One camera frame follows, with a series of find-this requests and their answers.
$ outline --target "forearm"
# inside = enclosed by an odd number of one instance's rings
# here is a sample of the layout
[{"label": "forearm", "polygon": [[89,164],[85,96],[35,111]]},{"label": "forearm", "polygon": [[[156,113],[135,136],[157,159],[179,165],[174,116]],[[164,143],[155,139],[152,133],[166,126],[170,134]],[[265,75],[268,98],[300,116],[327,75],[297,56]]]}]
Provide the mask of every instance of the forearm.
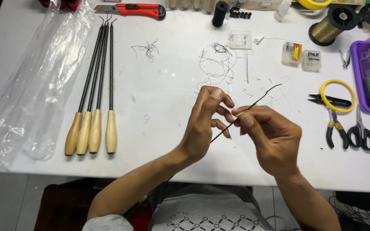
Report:
[{"label": "forearm", "polygon": [[87,219],[123,215],[160,183],[191,165],[183,156],[175,149],[118,178],[95,196]]},{"label": "forearm", "polygon": [[340,231],[335,211],[306,179],[298,172],[276,183],[290,212],[303,230]]}]

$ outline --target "person's left hand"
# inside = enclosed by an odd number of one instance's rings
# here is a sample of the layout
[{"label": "person's left hand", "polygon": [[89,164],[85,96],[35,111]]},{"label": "person's left hand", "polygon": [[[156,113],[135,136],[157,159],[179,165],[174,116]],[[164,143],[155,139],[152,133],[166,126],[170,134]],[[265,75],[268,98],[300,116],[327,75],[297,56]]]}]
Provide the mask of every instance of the person's left hand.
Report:
[{"label": "person's left hand", "polygon": [[[185,135],[177,147],[181,153],[185,154],[185,158],[192,163],[202,159],[208,151],[212,139],[211,127],[217,127],[220,130],[226,128],[225,124],[219,119],[213,119],[212,115],[216,112],[224,116],[229,123],[234,121],[228,109],[219,105],[221,102],[228,108],[235,106],[231,97],[220,88],[212,86],[201,87],[197,101],[192,108]],[[226,138],[231,138],[228,130],[223,135]]]}]

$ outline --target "sleeve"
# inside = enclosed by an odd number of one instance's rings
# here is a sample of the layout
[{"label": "sleeve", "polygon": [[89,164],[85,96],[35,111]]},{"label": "sleeve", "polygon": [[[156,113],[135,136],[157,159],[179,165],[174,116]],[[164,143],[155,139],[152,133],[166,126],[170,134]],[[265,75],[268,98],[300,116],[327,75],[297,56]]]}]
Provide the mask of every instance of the sleeve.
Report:
[{"label": "sleeve", "polygon": [[134,231],[132,225],[123,216],[107,215],[87,221],[82,231]]}]

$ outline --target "purple container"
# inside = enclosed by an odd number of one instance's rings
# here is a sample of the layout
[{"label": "purple container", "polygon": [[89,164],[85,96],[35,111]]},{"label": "purple container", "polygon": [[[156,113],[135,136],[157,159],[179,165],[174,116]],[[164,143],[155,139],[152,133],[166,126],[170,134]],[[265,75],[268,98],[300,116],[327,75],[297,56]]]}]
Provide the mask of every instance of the purple container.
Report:
[{"label": "purple container", "polygon": [[370,38],[366,41],[356,41],[351,45],[351,57],[354,67],[355,81],[357,84],[357,93],[359,99],[359,105],[361,110],[366,113],[370,113],[370,97],[367,87],[365,85],[365,78],[361,71],[360,57],[363,52],[367,52],[370,48]]}]

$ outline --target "fingernail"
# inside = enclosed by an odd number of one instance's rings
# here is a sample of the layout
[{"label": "fingernail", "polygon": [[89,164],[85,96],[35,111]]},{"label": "fingernail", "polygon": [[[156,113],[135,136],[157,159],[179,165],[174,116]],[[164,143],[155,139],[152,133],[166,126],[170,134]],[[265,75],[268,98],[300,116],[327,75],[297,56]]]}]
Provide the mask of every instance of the fingernail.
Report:
[{"label": "fingernail", "polygon": [[245,128],[250,128],[254,125],[254,119],[252,118],[252,116],[248,113],[243,113],[241,116],[240,116],[240,120],[241,120],[241,123],[242,125],[245,127]]},{"label": "fingernail", "polygon": [[222,95],[222,90],[217,88],[215,89],[212,93],[211,93],[211,96],[216,98],[216,99],[219,99]]}]

